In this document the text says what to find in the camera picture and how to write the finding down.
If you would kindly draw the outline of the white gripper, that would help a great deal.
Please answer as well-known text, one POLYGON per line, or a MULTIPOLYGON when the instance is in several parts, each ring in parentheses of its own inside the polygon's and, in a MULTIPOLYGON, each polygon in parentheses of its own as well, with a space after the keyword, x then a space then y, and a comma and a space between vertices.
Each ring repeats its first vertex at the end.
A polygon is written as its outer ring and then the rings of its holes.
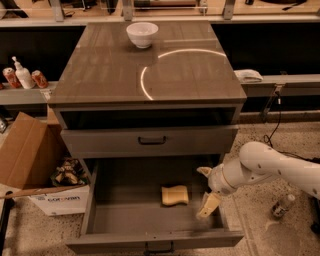
POLYGON ((236 191, 231 183, 235 167, 232 164, 220 164, 213 169, 198 167, 197 172, 208 177, 208 186, 213 191, 204 193, 201 206, 196 214, 198 219, 204 219, 209 217, 219 206, 222 201, 221 196, 227 196, 236 191))

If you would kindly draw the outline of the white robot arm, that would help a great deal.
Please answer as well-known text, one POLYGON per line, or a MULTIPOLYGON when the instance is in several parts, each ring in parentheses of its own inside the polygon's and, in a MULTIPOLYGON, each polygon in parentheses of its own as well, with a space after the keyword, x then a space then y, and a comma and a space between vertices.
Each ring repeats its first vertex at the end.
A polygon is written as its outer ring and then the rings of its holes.
POLYGON ((198 218, 207 218, 219 206, 222 196, 239 187, 269 182, 277 177, 320 199, 320 165, 286 156, 261 142, 244 144, 237 158, 226 164, 198 167, 208 180, 210 193, 205 192, 198 218))

